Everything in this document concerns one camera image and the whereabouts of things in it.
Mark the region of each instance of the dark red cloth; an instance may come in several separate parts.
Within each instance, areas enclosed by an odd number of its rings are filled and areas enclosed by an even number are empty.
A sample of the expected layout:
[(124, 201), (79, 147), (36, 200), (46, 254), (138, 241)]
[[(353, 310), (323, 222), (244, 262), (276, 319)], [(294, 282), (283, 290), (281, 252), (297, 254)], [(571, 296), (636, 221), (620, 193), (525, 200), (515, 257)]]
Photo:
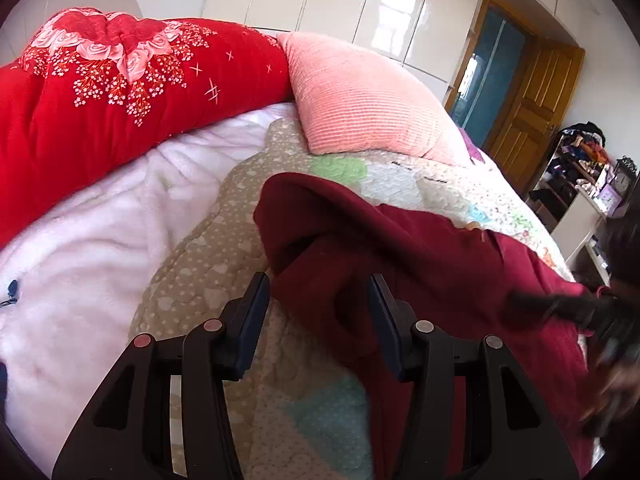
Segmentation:
[(60, 11), (0, 68), (0, 248), (168, 137), (290, 96), (284, 51), (244, 25)]
[[(394, 466), (412, 386), (395, 380), (378, 349), (365, 302), (365, 280), (373, 272), (384, 275), (419, 319), (450, 335), (500, 336), (555, 416), (578, 468), (588, 471), (593, 446), (579, 434), (577, 386), (586, 366), (576, 329), (551, 320), (516, 331), (501, 316), (513, 290), (579, 295), (581, 285), (560, 278), (508, 236), (485, 231), (483, 237), (427, 212), (373, 207), (339, 184), (304, 174), (271, 177), (255, 222), (274, 272), (273, 297), (369, 394), (377, 478), (388, 478)], [(463, 413), (460, 404), (457, 410)], [(455, 458), (463, 434), (454, 426)]]

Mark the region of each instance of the maroon garment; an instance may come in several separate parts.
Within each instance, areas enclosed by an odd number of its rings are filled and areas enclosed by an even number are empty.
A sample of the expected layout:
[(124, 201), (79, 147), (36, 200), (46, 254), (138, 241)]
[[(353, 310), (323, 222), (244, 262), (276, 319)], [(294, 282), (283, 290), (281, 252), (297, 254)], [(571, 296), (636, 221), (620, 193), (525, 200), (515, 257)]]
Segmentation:
[[(500, 336), (555, 416), (580, 472), (588, 471), (593, 446), (579, 434), (577, 387), (586, 366), (577, 330), (558, 320), (515, 330), (500, 315), (513, 290), (579, 295), (581, 285), (560, 278), (508, 236), (457, 229), (432, 213), (373, 207), (339, 184), (304, 174), (271, 177), (255, 222), (274, 272), (273, 297), (357, 374), (369, 394), (379, 480), (394, 466), (412, 386), (396, 381), (378, 349), (366, 306), (366, 277), (373, 272), (383, 274), (418, 319), (461, 338)], [(456, 396), (457, 415), (464, 413), (463, 402)], [(452, 473), (460, 468), (463, 437), (458, 420)]]

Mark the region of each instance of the floral pattern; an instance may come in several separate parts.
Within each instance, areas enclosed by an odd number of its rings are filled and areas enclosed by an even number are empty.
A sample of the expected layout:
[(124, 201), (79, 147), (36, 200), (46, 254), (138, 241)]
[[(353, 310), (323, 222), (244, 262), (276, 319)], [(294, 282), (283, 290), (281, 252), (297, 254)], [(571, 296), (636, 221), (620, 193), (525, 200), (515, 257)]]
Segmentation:
[(76, 107), (106, 94), (108, 104), (126, 105), (140, 126), (151, 110), (149, 100), (165, 85), (187, 86), (181, 62), (193, 57), (193, 47), (208, 48), (207, 38), (215, 34), (194, 23), (66, 9), (42, 26), (17, 66), (45, 78), (71, 70), (78, 76)]

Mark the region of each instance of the clock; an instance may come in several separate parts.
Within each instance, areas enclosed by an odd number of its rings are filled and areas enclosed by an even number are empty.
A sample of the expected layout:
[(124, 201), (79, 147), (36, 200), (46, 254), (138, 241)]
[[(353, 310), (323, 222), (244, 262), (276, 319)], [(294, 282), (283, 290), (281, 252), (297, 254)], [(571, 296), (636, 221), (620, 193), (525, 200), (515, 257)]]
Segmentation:
[(613, 180), (610, 182), (613, 189), (622, 197), (626, 198), (627, 193), (633, 188), (636, 182), (635, 164), (630, 159), (620, 158), (614, 170)]

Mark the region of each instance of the quilted bedspread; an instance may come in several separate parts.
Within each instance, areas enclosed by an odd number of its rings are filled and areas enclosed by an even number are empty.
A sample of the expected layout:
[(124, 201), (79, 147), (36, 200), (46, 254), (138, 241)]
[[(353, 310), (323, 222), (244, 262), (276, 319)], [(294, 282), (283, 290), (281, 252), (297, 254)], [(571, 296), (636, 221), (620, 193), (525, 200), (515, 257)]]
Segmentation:
[[(145, 291), (130, 336), (186, 334), (244, 293), (267, 270), (253, 212), (262, 184), (284, 171), (334, 180), (365, 198), (510, 235), (572, 279), (546, 229), (490, 161), (454, 168), (414, 156), (371, 150), (310, 155), (300, 124), (274, 122), (263, 152), (226, 178), (210, 215), (165, 261)], [(172, 395), (174, 468), (185, 474), (179, 388)], [(372, 478), (364, 388), (274, 300), (254, 364), (225, 385), (229, 420), (249, 480)]]

